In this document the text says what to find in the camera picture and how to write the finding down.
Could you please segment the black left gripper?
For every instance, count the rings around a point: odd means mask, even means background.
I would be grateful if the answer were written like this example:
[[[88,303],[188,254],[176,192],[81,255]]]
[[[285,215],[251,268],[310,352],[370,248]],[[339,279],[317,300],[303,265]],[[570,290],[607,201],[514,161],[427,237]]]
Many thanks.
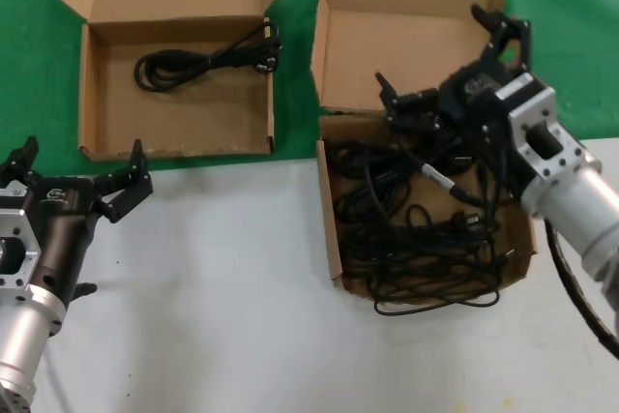
[[[96,177],[43,177],[33,169],[38,139],[29,135],[1,163],[1,186],[17,181],[34,202],[34,229],[40,255],[30,283],[51,292],[64,306],[74,299],[85,254],[100,215],[116,223],[153,193],[140,139],[129,164]]]

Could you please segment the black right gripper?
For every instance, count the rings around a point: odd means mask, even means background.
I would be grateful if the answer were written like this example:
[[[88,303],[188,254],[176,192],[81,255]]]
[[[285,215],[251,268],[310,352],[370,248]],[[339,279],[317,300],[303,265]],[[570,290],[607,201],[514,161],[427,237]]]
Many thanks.
[[[438,90],[428,88],[409,94],[399,94],[382,73],[376,73],[379,98],[393,131],[439,131],[437,106],[473,155],[503,182],[509,194],[521,199],[528,184],[528,169],[516,153],[509,111],[496,92],[530,70],[531,23],[500,10],[485,10],[477,3],[471,6],[471,15],[489,33],[479,60],[451,74]],[[504,52],[515,44],[516,58],[504,61]]]

